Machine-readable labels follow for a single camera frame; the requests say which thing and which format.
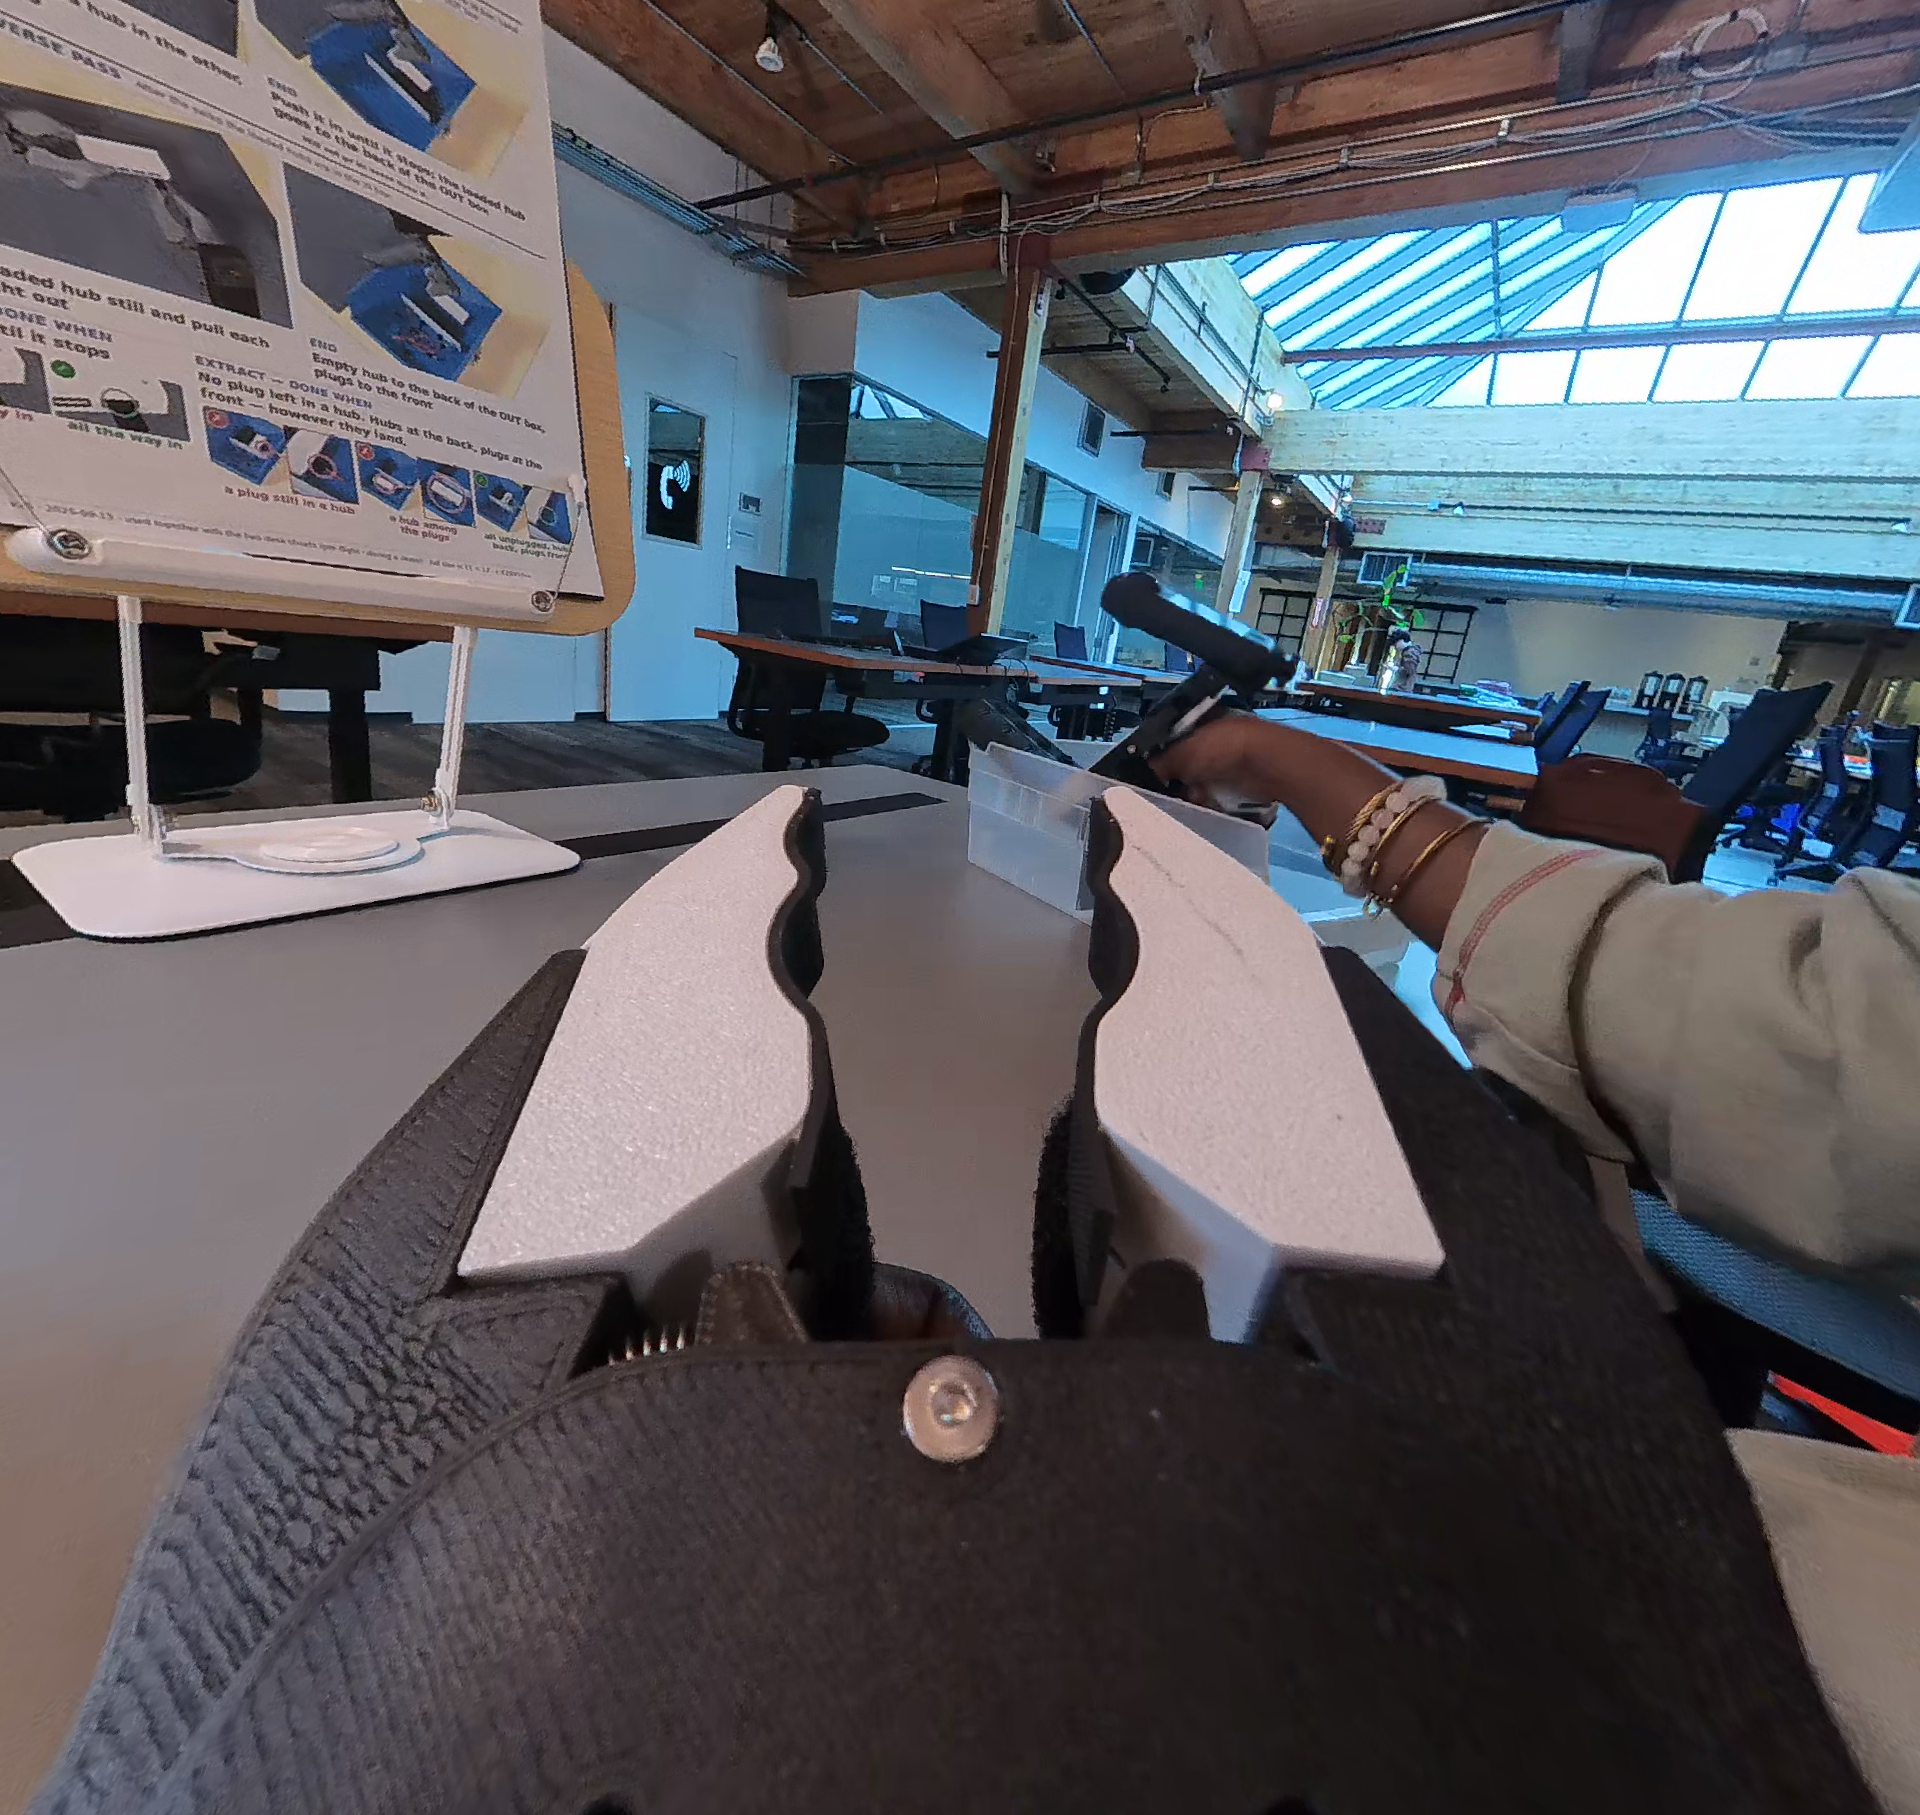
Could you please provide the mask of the white door with phone sign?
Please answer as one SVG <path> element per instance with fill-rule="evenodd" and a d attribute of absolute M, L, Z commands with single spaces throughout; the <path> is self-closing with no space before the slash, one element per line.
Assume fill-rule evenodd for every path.
<path fill-rule="evenodd" d="M 636 585 L 610 626 L 607 714 L 717 718 L 736 660 L 705 630 L 736 626 L 736 355 L 636 307 L 610 307 L 610 337 Z"/>

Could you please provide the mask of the clear plastic bin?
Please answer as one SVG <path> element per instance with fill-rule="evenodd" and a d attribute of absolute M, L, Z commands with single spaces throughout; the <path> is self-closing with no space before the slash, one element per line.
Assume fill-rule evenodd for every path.
<path fill-rule="evenodd" d="M 969 858 L 1035 901 L 1093 926 L 1093 848 L 1111 844 L 1103 794 L 1126 794 L 1113 891 L 1126 901 L 1179 891 L 1192 901 L 1251 910 L 1270 899 L 1270 832 L 1192 801 L 1141 794 L 1035 752 L 972 752 Z"/>

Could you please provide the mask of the instruction sheet on stand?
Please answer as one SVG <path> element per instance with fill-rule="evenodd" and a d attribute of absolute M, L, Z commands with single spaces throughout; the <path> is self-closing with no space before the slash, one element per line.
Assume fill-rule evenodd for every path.
<path fill-rule="evenodd" d="M 617 414 L 585 411 L 585 478 L 521 487 L 444 458 L 380 452 L 343 433 L 253 433 L 238 411 L 208 411 L 224 452 L 238 452 L 238 487 L 273 509 L 345 509 L 362 526 L 423 526 L 423 537 L 501 537 L 495 492 L 514 492 L 514 537 L 535 537 L 535 554 L 590 554 L 590 482 L 623 452 Z M 280 492 L 258 492 L 258 452 L 273 452 Z M 462 812 L 469 647 L 479 630 L 607 630 L 623 617 L 617 593 L 564 593 L 501 575 L 385 567 L 369 554 L 319 552 L 273 554 L 244 537 L 151 527 L 72 527 L 53 509 L 34 509 L 26 487 L 5 478 L 5 567 L 18 578 L 65 585 L 81 597 L 112 597 L 121 682 L 122 682 L 122 756 L 127 756 L 127 832 L 61 838 L 18 848 L 26 884 L 86 941 L 171 941 L 244 926 L 273 926 L 336 910 L 374 910 L 432 891 L 469 891 L 501 882 L 564 874 L 577 858 L 494 815 Z M 138 694 L 138 604 L 258 609 L 266 620 L 362 617 L 374 639 L 404 620 L 449 626 L 449 694 L 432 794 L 385 815 L 307 815 L 307 820 L 208 820 L 171 828 L 151 801 L 147 694 Z"/>

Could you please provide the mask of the black office chair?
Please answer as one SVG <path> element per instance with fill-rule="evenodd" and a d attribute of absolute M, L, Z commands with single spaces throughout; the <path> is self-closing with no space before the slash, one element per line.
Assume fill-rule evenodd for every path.
<path fill-rule="evenodd" d="M 1681 801 L 1699 805 L 1699 832 L 1686 862 L 1704 870 L 1713 838 L 1759 801 L 1765 776 L 1791 756 L 1791 746 L 1818 722 L 1831 682 L 1751 694 L 1733 718 L 1727 740 L 1686 770 Z"/>
<path fill-rule="evenodd" d="M 736 630 L 781 643 L 821 643 L 815 578 L 773 578 L 736 567 Z M 781 746 L 773 767 L 833 767 L 840 756 L 891 740 L 881 718 L 855 714 L 859 677 L 828 682 L 815 667 L 736 655 L 724 730 Z"/>

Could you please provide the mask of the wooden support post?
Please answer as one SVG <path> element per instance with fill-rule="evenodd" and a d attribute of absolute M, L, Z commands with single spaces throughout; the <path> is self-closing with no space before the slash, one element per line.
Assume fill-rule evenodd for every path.
<path fill-rule="evenodd" d="M 1051 295 L 1053 295 L 1051 242 L 1015 232 L 1015 242 L 1006 251 L 994 411 L 988 411 L 984 482 L 972 512 L 969 630 L 1000 630 L 1006 617 Z"/>

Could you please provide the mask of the wooden desk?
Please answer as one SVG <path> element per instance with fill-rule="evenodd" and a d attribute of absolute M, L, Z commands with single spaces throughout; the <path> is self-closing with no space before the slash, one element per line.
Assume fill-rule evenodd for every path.
<path fill-rule="evenodd" d="M 1459 794 L 1523 801 L 1543 770 L 1534 752 L 1510 746 L 1510 740 L 1434 736 L 1434 730 L 1408 730 L 1408 722 L 1369 722 L 1369 718 L 1331 718 L 1331 714 L 1293 714 L 1293 706 L 1261 714 L 1261 718 L 1286 722 L 1314 740 L 1350 746 L 1395 770 L 1434 770 Z"/>
<path fill-rule="evenodd" d="M 840 647 L 811 639 L 761 639 L 694 626 L 695 643 L 716 643 L 736 660 L 736 694 L 724 730 L 756 746 L 761 770 L 833 767 L 850 752 L 881 746 L 881 722 L 855 706 L 828 706 L 828 694 L 863 699 L 873 682 L 910 682 L 910 699 L 935 706 L 935 746 L 927 770 L 935 784 L 962 784 L 969 752 L 957 730 L 957 702 L 1006 699 L 1035 682 L 1035 667 L 957 667 L 912 660 L 881 647 Z"/>

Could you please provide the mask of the person's right forearm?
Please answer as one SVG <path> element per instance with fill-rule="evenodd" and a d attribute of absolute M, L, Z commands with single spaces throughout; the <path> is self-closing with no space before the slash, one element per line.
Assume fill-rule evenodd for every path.
<path fill-rule="evenodd" d="M 1477 1070 L 1681 1219 L 1914 1299 L 1914 874 L 1733 899 L 1644 856 L 1482 828 L 1434 1007 Z"/>

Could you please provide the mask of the person's right hand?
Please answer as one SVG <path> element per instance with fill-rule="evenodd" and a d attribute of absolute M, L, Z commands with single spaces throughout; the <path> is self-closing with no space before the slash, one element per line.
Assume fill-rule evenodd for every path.
<path fill-rule="evenodd" d="M 1350 828 L 1350 815 L 1389 784 L 1364 752 L 1251 714 L 1225 714 L 1161 746 L 1150 770 L 1218 812 L 1274 805 L 1307 838 Z"/>

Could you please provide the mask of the brown chair backrest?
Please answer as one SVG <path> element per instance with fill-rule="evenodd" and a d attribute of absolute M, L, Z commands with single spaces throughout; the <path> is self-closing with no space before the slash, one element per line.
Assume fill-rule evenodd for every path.
<path fill-rule="evenodd" d="M 1711 815 L 1669 776 L 1617 756 L 1567 756 L 1534 770 L 1522 828 L 1551 844 L 1651 856 L 1664 882 L 1690 884 L 1711 858 Z"/>

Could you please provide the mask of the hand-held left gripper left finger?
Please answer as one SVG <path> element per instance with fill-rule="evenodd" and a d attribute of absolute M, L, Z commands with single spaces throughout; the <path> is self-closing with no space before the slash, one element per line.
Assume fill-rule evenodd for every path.
<path fill-rule="evenodd" d="M 781 784 L 590 935 L 462 1279 L 617 1277 L 649 1321 L 688 1321 L 754 1260 L 803 1336 L 873 1330 L 863 1183 L 811 1007 L 821 884 L 821 794 Z"/>

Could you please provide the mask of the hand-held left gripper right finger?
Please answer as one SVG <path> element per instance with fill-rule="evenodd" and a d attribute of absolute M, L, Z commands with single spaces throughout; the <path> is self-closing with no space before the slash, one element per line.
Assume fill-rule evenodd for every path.
<path fill-rule="evenodd" d="M 1068 1097 L 1035 1192 L 1042 1338 L 1252 1346 L 1293 1277 L 1436 1279 L 1443 1245 L 1314 941 L 1261 874 L 1141 788 L 1086 815 Z"/>

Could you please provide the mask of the grey mesh office chair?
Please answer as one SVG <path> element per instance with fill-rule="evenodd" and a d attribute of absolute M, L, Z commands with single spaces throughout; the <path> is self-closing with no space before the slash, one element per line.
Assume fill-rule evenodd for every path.
<path fill-rule="evenodd" d="M 1720 1428 L 1914 1461 L 1914 1299 L 1748 1255 L 1644 1187 L 1633 1219 Z"/>

